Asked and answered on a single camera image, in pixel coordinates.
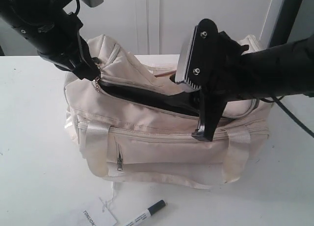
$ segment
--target white bag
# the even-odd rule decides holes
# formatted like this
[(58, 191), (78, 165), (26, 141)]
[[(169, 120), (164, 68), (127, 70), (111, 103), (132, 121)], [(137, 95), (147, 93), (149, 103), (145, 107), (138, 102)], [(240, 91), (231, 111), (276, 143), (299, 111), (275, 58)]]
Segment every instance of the white bag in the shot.
[[(240, 43), (250, 46), (248, 52), (260, 50), (254, 36)], [(143, 65), (104, 35), (88, 44), (92, 57), (102, 60), (102, 81), (166, 95), (182, 92), (168, 76), (160, 76), (175, 71), (176, 65)], [(200, 142), (191, 137), (197, 117), (113, 97), (101, 88), (97, 91), (94, 81), (79, 80), (73, 74), (67, 75), (64, 92), (69, 105), (67, 131), (79, 144), (91, 172), (110, 181), (161, 182), (199, 189), (234, 182), (269, 136), (265, 119), (271, 105), (261, 101), (228, 103), (213, 142)], [(222, 165), (209, 167), (218, 163)], [(222, 175), (214, 171), (217, 167)]]

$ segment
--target white table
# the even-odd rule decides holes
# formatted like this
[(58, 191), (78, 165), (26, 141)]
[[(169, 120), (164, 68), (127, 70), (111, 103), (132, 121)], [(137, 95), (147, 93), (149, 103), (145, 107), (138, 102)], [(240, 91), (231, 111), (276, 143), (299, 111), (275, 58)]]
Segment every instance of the white table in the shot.
[[(175, 62), (176, 56), (141, 56)], [(63, 130), (64, 73), (39, 57), (0, 57), (0, 225), (46, 226), (59, 214), (98, 197), (111, 184), (93, 176)], [(314, 129), (314, 102), (285, 104)], [(124, 183), (111, 206), (124, 223), (160, 199), (167, 207), (143, 226), (307, 226), (314, 224), (314, 140), (274, 107), (272, 136), (242, 178), (201, 191)]]

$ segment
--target bolt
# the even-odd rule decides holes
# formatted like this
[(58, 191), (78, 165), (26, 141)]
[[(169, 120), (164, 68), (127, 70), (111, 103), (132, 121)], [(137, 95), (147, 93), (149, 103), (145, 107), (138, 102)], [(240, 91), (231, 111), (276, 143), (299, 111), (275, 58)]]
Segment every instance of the bolt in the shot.
[(198, 75), (201, 72), (201, 70), (199, 68), (194, 68), (193, 69), (193, 74), (194, 75)]
[(207, 37), (207, 32), (203, 31), (203, 32), (201, 33), (201, 37), (202, 37), (203, 39), (205, 39), (205, 38)]

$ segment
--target black marker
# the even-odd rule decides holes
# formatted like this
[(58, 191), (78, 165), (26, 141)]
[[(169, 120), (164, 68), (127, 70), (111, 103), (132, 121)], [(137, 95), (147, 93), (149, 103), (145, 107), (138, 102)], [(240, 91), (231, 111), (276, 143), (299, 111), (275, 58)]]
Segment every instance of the black marker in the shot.
[(147, 218), (154, 215), (160, 209), (163, 209), (165, 206), (166, 206), (166, 203), (164, 202), (164, 200), (160, 200), (156, 204), (154, 204), (151, 207), (149, 207), (148, 209), (144, 210), (141, 214), (136, 216), (133, 220), (124, 224), (124, 226), (137, 226), (141, 222), (144, 222), (145, 220), (147, 220)]

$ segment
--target tag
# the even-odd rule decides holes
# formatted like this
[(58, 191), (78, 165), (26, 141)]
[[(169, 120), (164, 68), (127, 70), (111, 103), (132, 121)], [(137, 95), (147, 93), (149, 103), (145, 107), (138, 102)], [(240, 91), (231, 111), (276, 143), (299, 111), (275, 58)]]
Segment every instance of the tag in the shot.
[(79, 210), (71, 210), (54, 219), (50, 226), (114, 226), (116, 219), (102, 199), (84, 203)]

